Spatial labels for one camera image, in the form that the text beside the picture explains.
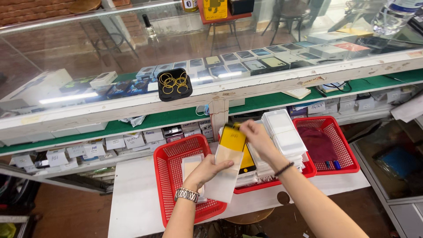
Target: maroon cloth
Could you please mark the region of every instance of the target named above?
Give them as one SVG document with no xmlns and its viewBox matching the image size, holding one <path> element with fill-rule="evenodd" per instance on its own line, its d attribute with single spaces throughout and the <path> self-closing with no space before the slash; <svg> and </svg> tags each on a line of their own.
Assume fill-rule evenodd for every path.
<svg viewBox="0 0 423 238">
<path fill-rule="evenodd" d="M 325 133 L 306 127 L 299 127 L 298 133 L 314 163 L 338 160 L 332 141 Z"/>
</svg>

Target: black tray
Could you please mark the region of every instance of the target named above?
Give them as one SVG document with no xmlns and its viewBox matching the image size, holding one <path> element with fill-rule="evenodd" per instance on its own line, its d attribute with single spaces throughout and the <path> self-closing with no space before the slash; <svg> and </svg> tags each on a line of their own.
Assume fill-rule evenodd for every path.
<svg viewBox="0 0 423 238">
<path fill-rule="evenodd" d="M 188 86 L 188 88 L 187 88 L 186 91 L 183 91 L 184 89 L 186 89 L 186 87 L 183 86 L 183 87 L 180 88 L 180 91 L 182 91 L 182 93 L 178 93 L 178 91 L 177 91 L 178 86 L 175 84 L 173 86 L 173 92 L 171 94 L 165 94 L 163 92 L 164 85 L 159 80 L 160 76 L 164 73 L 170 73 L 173 78 L 177 79 L 181 76 L 181 74 L 183 72 L 185 72 L 185 70 L 183 68 L 177 68 L 177 69 L 172 69 L 172 70 L 160 72 L 157 75 L 157 83 L 159 84 L 159 98 L 160 98 L 160 100 L 162 100 L 163 102 L 170 102 L 170 101 L 173 101 L 173 100 L 176 100 L 176 99 L 189 97 L 192 94 L 191 80 L 190 80 L 190 77 L 186 74 L 183 75 L 183 76 L 185 76 L 185 75 L 187 76 L 187 86 Z"/>
</svg>

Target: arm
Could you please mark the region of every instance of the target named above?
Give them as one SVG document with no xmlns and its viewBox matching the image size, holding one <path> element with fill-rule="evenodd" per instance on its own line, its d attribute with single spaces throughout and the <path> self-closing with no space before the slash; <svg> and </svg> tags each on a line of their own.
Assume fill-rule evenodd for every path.
<svg viewBox="0 0 423 238">
<path fill-rule="evenodd" d="M 182 184 L 182 187 L 197 192 L 205 182 L 218 172 L 233 165 L 233 161 L 214 164 L 214 155 L 206 156 Z M 194 233 L 195 203 L 178 198 L 170 216 L 163 238 L 192 238 Z"/>
<path fill-rule="evenodd" d="M 249 120 L 241 125 L 240 130 L 273 171 L 278 172 L 289 164 L 273 145 L 264 127 Z M 290 167 L 284 171 L 279 175 L 279 180 L 316 237 L 368 237 L 339 206 L 310 183 L 296 168 Z"/>
</svg>

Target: yellow box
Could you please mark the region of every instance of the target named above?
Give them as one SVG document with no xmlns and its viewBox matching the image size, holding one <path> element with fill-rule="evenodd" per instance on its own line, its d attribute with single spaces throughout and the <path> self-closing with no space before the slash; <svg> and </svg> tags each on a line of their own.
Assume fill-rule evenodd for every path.
<svg viewBox="0 0 423 238">
<path fill-rule="evenodd" d="M 228 0 L 204 0 L 203 13 L 207 21 L 228 17 Z"/>
<path fill-rule="evenodd" d="M 345 28 L 345 29 L 339 29 L 339 30 L 336 30 L 336 31 L 348 33 L 348 34 L 351 34 L 351 35 L 356 35 L 356 36 L 359 36 L 359 37 L 373 36 L 373 32 L 371 32 L 371 31 L 357 30 L 357 29 L 354 29 L 354 28 Z"/>
</svg>

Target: white table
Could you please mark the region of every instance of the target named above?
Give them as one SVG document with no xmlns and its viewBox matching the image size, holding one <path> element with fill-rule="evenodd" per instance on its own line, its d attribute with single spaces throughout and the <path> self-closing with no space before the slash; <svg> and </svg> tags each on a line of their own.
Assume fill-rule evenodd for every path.
<svg viewBox="0 0 423 238">
<path fill-rule="evenodd" d="M 364 174 L 315 176 L 309 180 L 326 195 L 369 187 Z M 234 194 L 226 210 L 206 221 L 281 206 L 276 195 L 282 185 Z M 109 238 L 134 238 L 165 230 L 160 212 L 153 156 L 120 162 L 116 166 Z"/>
</svg>

